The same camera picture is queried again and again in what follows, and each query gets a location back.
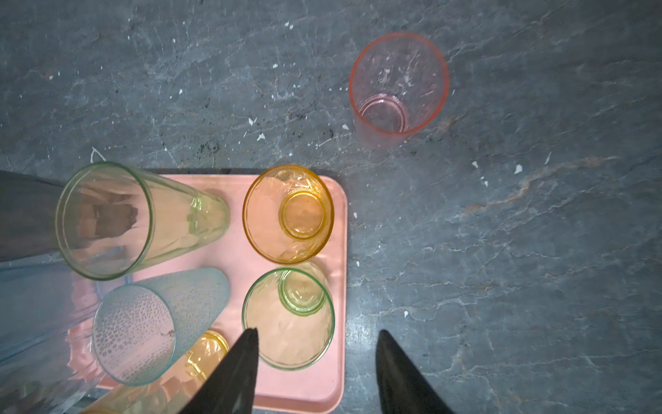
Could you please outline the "amber tall glass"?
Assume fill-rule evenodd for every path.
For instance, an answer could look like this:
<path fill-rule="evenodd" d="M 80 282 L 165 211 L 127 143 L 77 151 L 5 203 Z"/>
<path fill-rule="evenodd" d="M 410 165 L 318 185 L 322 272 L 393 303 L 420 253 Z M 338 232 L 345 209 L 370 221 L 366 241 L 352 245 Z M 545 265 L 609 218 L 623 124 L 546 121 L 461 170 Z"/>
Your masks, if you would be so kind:
<path fill-rule="evenodd" d="M 215 331 L 206 331 L 160 379 L 146 386 L 120 385 L 84 412 L 178 413 L 228 353 L 226 339 Z"/>

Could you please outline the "yellow short glass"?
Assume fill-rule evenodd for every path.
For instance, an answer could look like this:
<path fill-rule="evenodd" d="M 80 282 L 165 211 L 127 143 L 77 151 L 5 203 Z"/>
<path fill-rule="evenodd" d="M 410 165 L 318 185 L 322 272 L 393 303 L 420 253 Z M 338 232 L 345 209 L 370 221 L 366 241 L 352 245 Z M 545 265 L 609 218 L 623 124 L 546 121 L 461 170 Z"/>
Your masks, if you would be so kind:
<path fill-rule="evenodd" d="M 251 184 L 242 224 L 259 255 L 294 265 L 316 256 L 327 244 L 334 226 L 334 202 L 329 188 L 310 169 L 281 165 Z"/>

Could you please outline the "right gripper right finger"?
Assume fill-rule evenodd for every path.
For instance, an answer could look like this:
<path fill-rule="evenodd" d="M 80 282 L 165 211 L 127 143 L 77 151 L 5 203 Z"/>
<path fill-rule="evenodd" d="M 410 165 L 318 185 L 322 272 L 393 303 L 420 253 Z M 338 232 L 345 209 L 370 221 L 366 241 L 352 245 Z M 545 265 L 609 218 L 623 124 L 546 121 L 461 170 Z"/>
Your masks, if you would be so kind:
<path fill-rule="evenodd" d="M 386 329 L 379 332 L 376 375 L 383 413 L 453 413 Z"/>

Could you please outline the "green short glass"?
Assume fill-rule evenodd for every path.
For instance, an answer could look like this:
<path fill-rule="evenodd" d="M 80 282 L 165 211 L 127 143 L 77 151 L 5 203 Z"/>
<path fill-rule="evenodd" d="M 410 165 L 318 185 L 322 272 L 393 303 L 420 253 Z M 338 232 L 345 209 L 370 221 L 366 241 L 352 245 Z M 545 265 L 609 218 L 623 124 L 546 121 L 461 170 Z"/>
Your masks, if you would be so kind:
<path fill-rule="evenodd" d="M 274 268 L 252 284 L 244 299 L 244 329 L 259 334 L 259 357 L 284 371 L 315 364 L 332 343 L 334 303 L 329 281 L 315 262 Z"/>

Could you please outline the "teal tall glass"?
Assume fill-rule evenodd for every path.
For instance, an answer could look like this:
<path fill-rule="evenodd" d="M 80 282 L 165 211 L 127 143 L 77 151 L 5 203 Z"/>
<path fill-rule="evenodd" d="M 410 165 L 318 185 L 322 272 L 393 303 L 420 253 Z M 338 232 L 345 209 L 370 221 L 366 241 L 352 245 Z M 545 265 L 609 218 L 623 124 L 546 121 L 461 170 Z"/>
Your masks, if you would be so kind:
<path fill-rule="evenodd" d="M 94 354 L 114 381 L 150 384 L 214 324 L 230 293 L 228 278 L 215 268 L 120 286 L 104 298 L 94 317 Z"/>

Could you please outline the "blue tall glass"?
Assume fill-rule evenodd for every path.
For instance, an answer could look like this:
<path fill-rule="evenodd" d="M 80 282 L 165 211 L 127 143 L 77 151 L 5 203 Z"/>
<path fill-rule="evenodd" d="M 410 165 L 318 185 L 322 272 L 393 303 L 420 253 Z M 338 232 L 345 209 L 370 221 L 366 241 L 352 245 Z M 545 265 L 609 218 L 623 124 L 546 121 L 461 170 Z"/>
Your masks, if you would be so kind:
<path fill-rule="evenodd" d="M 133 282 L 129 274 L 98 281 L 47 255 L 1 265 L 1 358 L 67 332 L 93 317 L 114 289 Z"/>

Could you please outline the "clear short glass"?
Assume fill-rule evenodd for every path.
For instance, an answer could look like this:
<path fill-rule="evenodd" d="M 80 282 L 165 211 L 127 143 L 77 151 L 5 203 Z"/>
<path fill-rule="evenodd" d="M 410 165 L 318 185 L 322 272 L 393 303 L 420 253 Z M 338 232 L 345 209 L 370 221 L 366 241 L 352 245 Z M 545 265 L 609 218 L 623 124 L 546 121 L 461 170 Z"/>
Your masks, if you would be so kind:
<path fill-rule="evenodd" d="M 90 331 L 71 329 L 1 360 L 1 412 L 64 413 L 103 377 Z"/>

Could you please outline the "dark grey tall glass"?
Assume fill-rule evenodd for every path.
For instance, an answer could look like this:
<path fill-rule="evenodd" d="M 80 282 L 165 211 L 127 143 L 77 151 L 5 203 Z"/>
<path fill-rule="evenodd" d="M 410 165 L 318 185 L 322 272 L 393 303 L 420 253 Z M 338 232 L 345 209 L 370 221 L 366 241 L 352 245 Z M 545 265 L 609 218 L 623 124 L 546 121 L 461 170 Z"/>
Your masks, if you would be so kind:
<path fill-rule="evenodd" d="M 1 261 L 51 254 L 58 249 L 55 212 L 64 185 L 1 172 Z"/>

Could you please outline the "green tall glass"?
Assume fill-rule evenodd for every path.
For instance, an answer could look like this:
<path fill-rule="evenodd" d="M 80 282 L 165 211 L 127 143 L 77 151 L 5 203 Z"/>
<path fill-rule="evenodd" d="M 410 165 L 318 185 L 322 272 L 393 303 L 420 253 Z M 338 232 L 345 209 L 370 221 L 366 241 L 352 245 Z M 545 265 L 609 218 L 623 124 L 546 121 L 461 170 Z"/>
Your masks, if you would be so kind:
<path fill-rule="evenodd" d="M 230 224 L 219 196 L 104 161 L 80 169 L 57 204 L 54 229 L 67 264 L 107 281 L 219 240 Z"/>

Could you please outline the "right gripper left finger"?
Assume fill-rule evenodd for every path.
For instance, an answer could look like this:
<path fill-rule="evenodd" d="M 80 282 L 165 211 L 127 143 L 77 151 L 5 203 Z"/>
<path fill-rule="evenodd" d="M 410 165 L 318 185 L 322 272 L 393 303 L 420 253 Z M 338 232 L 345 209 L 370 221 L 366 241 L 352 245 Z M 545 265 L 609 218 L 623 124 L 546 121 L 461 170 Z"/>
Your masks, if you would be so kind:
<path fill-rule="evenodd" d="M 179 413 L 252 413 L 258 367 L 258 330 L 248 328 Z"/>

